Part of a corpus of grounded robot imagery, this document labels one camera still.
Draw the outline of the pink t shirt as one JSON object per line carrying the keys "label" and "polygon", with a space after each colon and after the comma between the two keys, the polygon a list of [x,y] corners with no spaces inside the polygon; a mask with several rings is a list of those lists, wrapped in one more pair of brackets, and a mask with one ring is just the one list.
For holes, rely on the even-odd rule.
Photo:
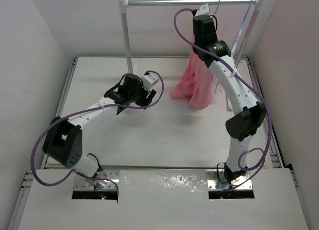
{"label": "pink t shirt", "polygon": [[189,106],[197,110],[205,109],[213,99],[213,80],[214,74],[192,50],[185,73],[174,91],[170,93],[170,97],[188,98]]}

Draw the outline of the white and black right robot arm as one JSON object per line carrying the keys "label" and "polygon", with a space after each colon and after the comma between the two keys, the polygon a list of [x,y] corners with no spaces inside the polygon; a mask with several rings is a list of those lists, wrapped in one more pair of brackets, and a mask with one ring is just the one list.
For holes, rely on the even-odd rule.
{"label": "white and black right robot arm", "polygon": [[266,107],[240,81],[231,50],[226,42],[217,38],[213,17],[194,17],[193,33],[194,52],[217,77],[232,105],[234,115],[225,123],[230,148],[224,164],[224,177],[231,183],[246,174],[244,153],[248,152],[252,137],[266,116]]}

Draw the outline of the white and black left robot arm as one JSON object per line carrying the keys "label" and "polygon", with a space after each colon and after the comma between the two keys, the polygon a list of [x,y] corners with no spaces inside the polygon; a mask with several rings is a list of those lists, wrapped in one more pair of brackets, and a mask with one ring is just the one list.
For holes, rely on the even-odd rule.
{"label": "white and black left robot arm", "polygon": [[127,73],[84,113],[65,120],[56,117],[46,135],[42,147],[44,153],[69,169],[94,177],[100,167],[83,153],[83,135],[104,120],[120,114],[132,103],[149,106],[156,94],[153,86],[158,80],[151,72],[142,77]]}

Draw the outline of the white front cover panel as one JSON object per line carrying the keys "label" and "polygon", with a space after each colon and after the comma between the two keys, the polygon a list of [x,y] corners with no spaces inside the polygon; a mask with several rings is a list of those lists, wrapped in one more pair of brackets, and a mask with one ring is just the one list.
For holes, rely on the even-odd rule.
{"label": "white front cover panel", "polygon": [[72,198],[74,177],[32,184],[21,230],[305,230],[287,169],[263,169],[252,199],[214,199],[204,170],[122,170],[117,200]]}

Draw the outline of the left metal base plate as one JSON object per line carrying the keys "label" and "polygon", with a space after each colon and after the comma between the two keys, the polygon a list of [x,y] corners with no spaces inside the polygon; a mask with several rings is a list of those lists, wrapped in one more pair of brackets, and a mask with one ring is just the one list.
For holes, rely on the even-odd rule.
{"label": "left metal base plate", "polygon": [[115,191],[116,184],[119,183],[120,172],[118,170],[106,169],[98,172],[93,178],[103,178],[102,180],[86,179],[76,175],[74,188],[75,191],[92,191],[96,188],[99,191]]}

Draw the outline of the metal base plate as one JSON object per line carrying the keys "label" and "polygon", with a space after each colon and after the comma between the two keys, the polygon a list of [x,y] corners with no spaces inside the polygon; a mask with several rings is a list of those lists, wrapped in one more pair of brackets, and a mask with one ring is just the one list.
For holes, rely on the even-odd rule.
{"label": "metal base plate", "polygon": [[106,169],[98,172],[93,178],[103,178],[102,180],[86,179],[76,175],[74,188],[75,191],[92,191],[96,188],[99,191],[115,191],[116,184],[119,183],[120,172],[118,170]]}
{"label": "metal base plate", "polygon": [[209,191],[221,191],[229,188],[237,191],[253,190],[249,173],[232,180],[230,184],[226,181],[223,169],[207,170],[206,175]]}

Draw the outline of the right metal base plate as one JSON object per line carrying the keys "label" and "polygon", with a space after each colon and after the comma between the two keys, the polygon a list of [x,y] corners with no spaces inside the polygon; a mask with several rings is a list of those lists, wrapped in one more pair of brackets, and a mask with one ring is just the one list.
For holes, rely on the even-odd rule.
{"label": "right metal base plate", "polygon": [[232,180],[230,184],[226,181],[223,169],[207,170],[206,175],[209,191],[221,191],[229,188],[237,191],[253,190],[249,173]]}

